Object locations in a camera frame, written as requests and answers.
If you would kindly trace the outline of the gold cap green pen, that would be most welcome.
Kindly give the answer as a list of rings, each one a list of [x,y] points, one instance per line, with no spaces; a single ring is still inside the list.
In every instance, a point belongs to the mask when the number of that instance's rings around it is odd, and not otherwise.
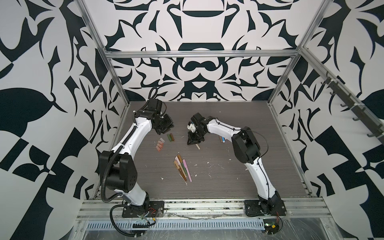
[[[184,173],[185,177],[188,178],[188,174],[187,174],[187,171],[186,171],[186,169],[185,169],[185,167],[183,165],[183,160],[182,160],[182,157],[181,157],[180,153],[177,155],[177,157],[179,159],[179,162],[180,162],[180,165],[181,165],[181,168],[183,170],[183,173]]]

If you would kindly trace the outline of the pale pink cap tan pen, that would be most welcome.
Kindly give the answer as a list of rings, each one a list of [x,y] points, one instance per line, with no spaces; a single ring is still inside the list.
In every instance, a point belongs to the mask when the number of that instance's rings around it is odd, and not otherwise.
[[[175,161],[176,161],[176,166],[177,166],[179,172],[181,173],[182,178],[183,178],[184,181],[186,182],[186,181],[187,181],[187,177],[186,177],[186,175],[185,175],[185,173],[184,173],[184,170],[183,170],[183,168],[182,168],[182,166],[181,166],[181,162],[180,162],[179,158],[178,158],[178,157],[175,157]]]

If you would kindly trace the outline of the tan cap brown pen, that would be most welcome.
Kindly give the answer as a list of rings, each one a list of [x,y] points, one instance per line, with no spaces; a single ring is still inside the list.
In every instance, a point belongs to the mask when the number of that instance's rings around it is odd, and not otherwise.
[[[183,172],[182,172],[182,169],[181,169],[181,167],[179,166],[179,164],[177,163],[177,161],[174,161],[174,165],[175,165],[175,167],[177,168],[177,170],[179,171],[180,176],[183,178],[184,182],[187,182],[187,179],[186,179],[186,177],[184,176],[184,174],[183,174]]]

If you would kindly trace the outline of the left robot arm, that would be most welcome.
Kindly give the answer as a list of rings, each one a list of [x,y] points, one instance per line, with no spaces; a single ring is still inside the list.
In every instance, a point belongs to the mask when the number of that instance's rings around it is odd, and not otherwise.
[[[104,203],[117,197],[134,206],[147,204],[149,195],[137,183],[134,158],[146,135],[155,130],[158,135],[174,127],[166,114],[167,106],[158,99],[149,99],[133,113],[133,122],[121,141],[99,156],[101,199]]]

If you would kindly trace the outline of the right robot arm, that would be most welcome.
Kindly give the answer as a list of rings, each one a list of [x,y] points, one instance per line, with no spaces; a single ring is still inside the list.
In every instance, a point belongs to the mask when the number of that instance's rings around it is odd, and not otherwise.
[[[200,113],[193,115],[187,129],[188,145],[203,142],[206,134],[216,134],[229,140],[235,157],[247,167],[252,176],[264,212],[271,211],[277,205],[281,198],[263,166],[261,146],[254,131],[249,127],[237,128],[225,124],[212,116],[205,118]]]

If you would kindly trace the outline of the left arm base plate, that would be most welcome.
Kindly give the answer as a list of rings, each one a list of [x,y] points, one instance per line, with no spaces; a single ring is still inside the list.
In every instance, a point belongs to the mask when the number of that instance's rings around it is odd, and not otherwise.
[[[132,204],[126,205],[123,208],[123,218],[138,218],[139,216],[156,218],[162,216],[165,208],[164,201],[149,201],[144,202],[142,206],[135,206]]]

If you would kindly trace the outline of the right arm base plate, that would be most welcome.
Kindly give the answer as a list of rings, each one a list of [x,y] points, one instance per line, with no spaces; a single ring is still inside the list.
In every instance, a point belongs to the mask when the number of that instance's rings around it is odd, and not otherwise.
[[[286,207],[282,200],[245,200],[245,214],[248,217],[286,216]]]

